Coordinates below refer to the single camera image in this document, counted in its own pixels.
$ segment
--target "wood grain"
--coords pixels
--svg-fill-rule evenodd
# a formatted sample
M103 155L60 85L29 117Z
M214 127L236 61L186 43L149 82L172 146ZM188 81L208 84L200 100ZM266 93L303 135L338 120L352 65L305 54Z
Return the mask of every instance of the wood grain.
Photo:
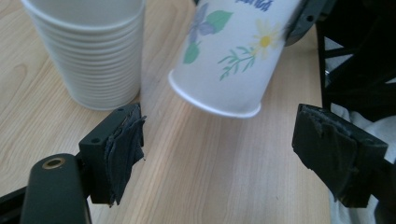
M291 148L297 105L320 105L316 32L285 48L253 119L207 114L167 75L194 5L148 0L142 86L145 161L119 206L90 204L93 223L330 223L328 191ZM0 195L78 142L108 111L70 99L19 1L0 2Z

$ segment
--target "paper cup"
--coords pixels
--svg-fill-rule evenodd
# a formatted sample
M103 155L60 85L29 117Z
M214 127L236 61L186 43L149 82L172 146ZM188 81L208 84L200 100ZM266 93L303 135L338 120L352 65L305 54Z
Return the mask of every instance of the paper cup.
M211 113L253 117L261 109L300 4L301 0L201 0L169 74L172 88Z
M145 0L22 0L70 96L95 110L140 89Z

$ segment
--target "leaf print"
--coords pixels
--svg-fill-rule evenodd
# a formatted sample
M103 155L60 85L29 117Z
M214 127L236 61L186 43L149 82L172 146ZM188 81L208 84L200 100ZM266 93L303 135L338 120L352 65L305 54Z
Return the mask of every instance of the leaf print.
M183 63L193 63L199 55L198 44L191 43L184 54Z
M215 33L218 33L224 28L232 15L233 13L231 12L217 10L207 15L206 21L212 24L215 27Z
M220 76L220 81L222 81L224 78L226 78L228 75L230 75L230 72L233 71L233 74L235 75L239 71L239 66L241 66L243 63L247 62L244 66L244 69L242 72L245 72L249 67L253 66L254 61L256 59L256 55L253 54L254 48L247 49L245 47L236 47L236 49L239 49L241 51L242 55L246 55L245 57L239 57L238 54L235 52L235 50L230 49L231 55L226 56L222 60L220 60L218 63L227 63L228 65L223 68L224 73L221 74Z

